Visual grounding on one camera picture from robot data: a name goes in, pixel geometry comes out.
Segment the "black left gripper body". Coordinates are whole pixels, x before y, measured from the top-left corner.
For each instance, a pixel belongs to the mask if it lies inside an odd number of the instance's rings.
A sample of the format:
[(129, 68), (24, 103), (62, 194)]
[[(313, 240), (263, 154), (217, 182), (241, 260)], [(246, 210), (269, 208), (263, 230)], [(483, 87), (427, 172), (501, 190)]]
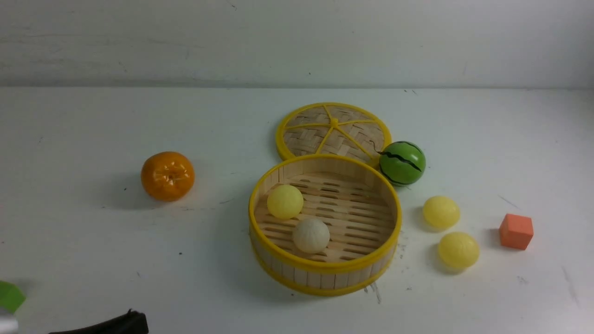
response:
[(146, 315), (129, 309), (127, 313), (102, 323), (52, 334), (148, 334)]

